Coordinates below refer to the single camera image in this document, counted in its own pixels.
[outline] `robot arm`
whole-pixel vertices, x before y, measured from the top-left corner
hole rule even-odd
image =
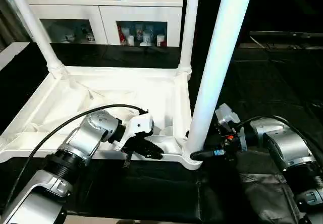
[[[133,117],[127,126],[105,110],[88,114],[65,139],[56,153],[48,155],[46,165],[36,172],[24,189],[4,211],[0,223],[63,223],[62,209],[82,170],[88,166],[101,142],[113,144],[116,151],[137,153],[161,159],[163,151],[144,140],[152,135],[150,114]]]
[[[216,110],[216,116],[221,143],[212,151],[193,153],[191,158],[230,155],[247,151],[252,145],[265,147],[293,191],[299,210],[307,213],[305,223],[323,223],[323,173],[304,139],[278,117],[254,120],[237,128],[240,119],[226,104]]]

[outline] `black cable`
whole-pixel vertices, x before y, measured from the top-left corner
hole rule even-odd
[[[244,120],[242,122],[240,122],[239,124],[237,124],[235,126],[235,129],[237,132],[239,132],[240,128],[243,127],[244,125],[252,122],[252,121],[256,121],[256,120],[260,120],[262,118],[270,118],[270,119],[274,119],[277,121],[280,121],[281,123],[284,123],[286,126],[288,126],[290,129],[292,129],[295,133],[297,133],[305,142],[310,141],[318,150],[321,151],[321,153],[323,154],[323,148],[320,146],[320,144],[314,140],[314,138],[312,138],[309,134],[297,129],[296,127],[294,127],[292,124],[290,124],[287,120],[281,118],[281,117],[277,117],[277,116],[256,116],[256,117],[252,117],[249,118],[247,120]]]
[[[54,135],[56,132],[58,132],[61,128],[63,128],[64,126],[66,126],[67,124],[71,123],[72,121],[80,118],[80,117],[83,117],[87,114],[90,114],[92,112],[95,112],[95,111],[98,111],[98,110],[101,110],[101,109],[107,109],[107,108],[113,108],[113,107],[126,107],[126,108],[132,108],[132,109],[136,109],[139,111],[139,114],[142,115],[144,113],[147,113],[147,111],[139,108],[139,107],[136,107],[136,106],[133,106],[133,105],[129,105],[129,104],[110,104],[110,105],[104,105],[104,106],[100,106],[100,107],[97,107],[97,108],[94,108],[94,109],[90,109],[88,111],[85,111],[81,114],[78,114],[77,116],[74,116],[72,118],[70,118],[69,120],[65,121],[63,124],[61,124],[60,126],[56,127],[52,132],[50,132],[44,139],[42,139],[42,141],[32,150],[32,152],[30,153],[29,157],[27,158],[24,166],[22,167],[18,177],[16,178],[16,181],[14,182],[14,185],[12,186],[12,189],[10,191],[10,194],[7,198],[7,201],[6,201],[6,205],[5,205],[5,209],[8,207],[10,201],[11,201],[11,198],[16,190],[16,187],[18,185],[18,182],[22,176],[22,174],[24,173],[28,163],[30,162],[30,160],[34,157],[35,153],[39,150],[39,148],[52,136]]]

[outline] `glass cabinet door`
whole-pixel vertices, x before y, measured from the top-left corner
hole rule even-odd
[[[109,44],[178,47],[181,7],[100,6]]]
[[[167,46],[167,22],[117,21],[120,45]]]
[[[51,42],[96,44],[89,20],[40,19]]]
[[[98,6],[31,5],[49,41],[57,43],[107,44]]]

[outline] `black table surface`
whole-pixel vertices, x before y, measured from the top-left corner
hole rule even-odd
[[[53,48],[68,66],[176,68],[180,57],[177,48],[73,44],[53,44]],[[193,73],[188,83],[192,109],[204,67],[201,58],[196,53],[192,60]],[[219,104],[226,102],[241,119],[255,115],[282,116],[322,142],[322,58],[321,51],[237,49]],[[2,101],[5,110],[1,132],[47,73],[45,60],[34,43],[0,71],[1,93],[10,99]],[[25,158],[13,158],[0,164],[1,210],[24,161]],[[134,161],[126,171],[122,165],[120,160],[93,160],[74,188],[66,206],[68,213],[217,223],[233,223],[240,216],[242,222],[252,223],[261,214],[261,208],[255,208],[250,199],[266,198],[253,194],[255,191],[246,193],[246,184],[240,182],[239,173],[278,173],[268,155],[252,152],[238,155],[237,168],[223,159],[206,162],[196,171],[173,162]],[[19,190],[41,166],[42,159],[32,160]],[[285,187],[270,185],[272,191],[265,192],[273,197]],[[277,223],[293,223],[286,221],[293,215],[289,198],[283,194],[277,197],[282,205]]]

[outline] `white vertical pillar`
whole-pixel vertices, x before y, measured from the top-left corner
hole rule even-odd
[[[178,66],[179,74],[188,74],[189,76],[192,73],[191,57],[195,33],[197,6],[198,0],[187,0],[181,61]]]
[[[249,0],[221,0],[183,156],[203,148]]]
[[[47,61],[48,70],[58,77],[61,74],[66,73],[64,65],[57,58],[55,52],[53,51],[50,43],[47,40],[42,28],[40,27],[40,20],[34,16],[26,0],[14,0],[17,5],[21,15],[23,16],[34,41],[40,48],[44,58]]]

